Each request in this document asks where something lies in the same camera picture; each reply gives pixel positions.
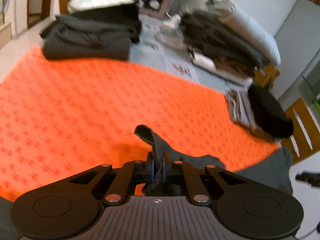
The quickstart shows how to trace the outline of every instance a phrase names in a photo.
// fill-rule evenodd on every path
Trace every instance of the orange bed sheet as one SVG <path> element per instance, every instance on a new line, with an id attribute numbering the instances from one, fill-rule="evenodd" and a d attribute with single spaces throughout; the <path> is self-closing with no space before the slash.
<path id="1" fill-rule="evenodd" d="M 33 47 L 0 86 L 0 196 L 14 201 L 102 163 L 146 159 L 139 124 L 230 171 L 278 148 L 233 124 L 224 95 L 208 87 L 123 61 L 47 61 Z"/>

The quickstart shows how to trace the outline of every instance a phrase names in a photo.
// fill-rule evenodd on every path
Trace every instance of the screw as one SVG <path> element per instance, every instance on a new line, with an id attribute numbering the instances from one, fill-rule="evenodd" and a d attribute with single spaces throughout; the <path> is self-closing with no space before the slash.
<path id="1" fill-rule="evenodd" d="M 206 195 L 196 195 L 194 196 L 194 201 L 198 202 L 198 203 L 204 203 L 209 201 L 209 197 Z"/>
<path id="2" fill-rule="evenodd" d="M 117 195 L 117 194 L 110 194 L 108 196 L 106 196 L 106 201 L 108 202 L 118 202 L 121 200 L 121 196 Z"/>

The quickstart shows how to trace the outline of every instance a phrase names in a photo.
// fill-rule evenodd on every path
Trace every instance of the beige folded clothing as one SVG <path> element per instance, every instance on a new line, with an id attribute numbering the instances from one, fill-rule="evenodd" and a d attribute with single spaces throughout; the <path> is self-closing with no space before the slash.
<path id="1" fill-rule="evenodd" d="M 230 117 L 233 123 L 239 124 L 250 131 L 256 137 L 262 138 L 268 142 L 276 142 L 278 138 L 274 138 L 264 132 L 255 120 L 248 93 L 246 91 L 230 90 L 226 93 Z"/>

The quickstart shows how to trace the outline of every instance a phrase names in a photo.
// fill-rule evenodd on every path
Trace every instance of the red floral pattern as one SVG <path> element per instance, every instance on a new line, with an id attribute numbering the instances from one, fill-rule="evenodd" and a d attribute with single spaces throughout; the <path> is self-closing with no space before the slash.
<path id="1" fill-rule="evenodd" d="M 220 92 L 123 61 L 47 61 L 33 47 L 0 85 L 0 196 L 14 201 L 102 163 L 145 159 L 139 124 L 231 171 L 277 149 L 234 125 Z"/>

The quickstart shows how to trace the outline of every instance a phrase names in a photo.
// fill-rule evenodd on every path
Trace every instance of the cable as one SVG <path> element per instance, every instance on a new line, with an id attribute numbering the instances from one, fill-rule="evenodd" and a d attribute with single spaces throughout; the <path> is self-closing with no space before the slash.
<path id="1" fill-rule="evenodd" d="M 306 239 L 307 237 L 311 236 L 314 232 L 317 231 L 317 228 L 313 229 L 312 231 L 310 231 L 309 233 L 307 233 L 306 235 L 300 237 L 300 238 L 296 238 L 297 240 L 303 240 Z"/>

